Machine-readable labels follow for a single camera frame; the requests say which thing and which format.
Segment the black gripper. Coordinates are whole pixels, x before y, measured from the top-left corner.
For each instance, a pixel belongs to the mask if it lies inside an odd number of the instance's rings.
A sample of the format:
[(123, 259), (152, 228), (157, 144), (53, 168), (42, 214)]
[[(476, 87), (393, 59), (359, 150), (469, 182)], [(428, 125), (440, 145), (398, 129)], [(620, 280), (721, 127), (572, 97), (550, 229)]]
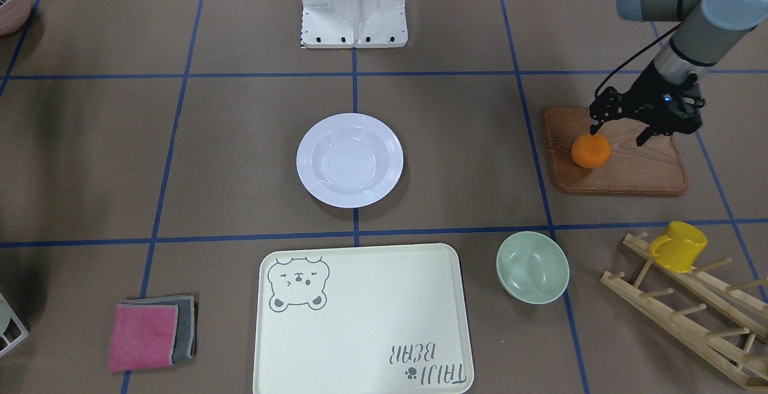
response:
[(703, 125), (700, 110), (706, 105), (698, 82), (698, 74), (691, 71), (680, 85), (670, 83), (653, 63), (648, 64), (626, 92), (615, 87), (597, 91), (588, 107), (590, 135), (598, 134), (607, 122), (625, 119), (645, 124), (635, 138), (636, 146), (653, 136), (693, 134)]

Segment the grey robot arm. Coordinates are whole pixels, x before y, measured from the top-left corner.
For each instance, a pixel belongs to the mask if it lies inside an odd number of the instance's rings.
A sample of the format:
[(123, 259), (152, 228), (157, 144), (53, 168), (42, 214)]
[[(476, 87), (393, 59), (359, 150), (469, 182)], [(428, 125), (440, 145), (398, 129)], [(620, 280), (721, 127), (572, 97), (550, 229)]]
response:
[(601, 83), (593, 94), (589, 133), (607, 122), (645, 125), (637, 136), (693, 134), (706, 101), (700, 80), (749, 32), (766, 20), (767, 0), (616, 0), (618, 16), (635, 22), (674, 22), (665, 44), (633, 85), (620, 92)]

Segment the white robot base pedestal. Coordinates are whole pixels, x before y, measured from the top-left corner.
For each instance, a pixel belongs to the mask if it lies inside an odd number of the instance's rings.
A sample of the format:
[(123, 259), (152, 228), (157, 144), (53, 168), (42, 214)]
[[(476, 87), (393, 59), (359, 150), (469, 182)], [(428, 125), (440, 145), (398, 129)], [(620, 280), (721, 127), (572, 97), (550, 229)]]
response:
[(304, 48), (400, 48), (409, 40), (406, 0), (302, 0)]

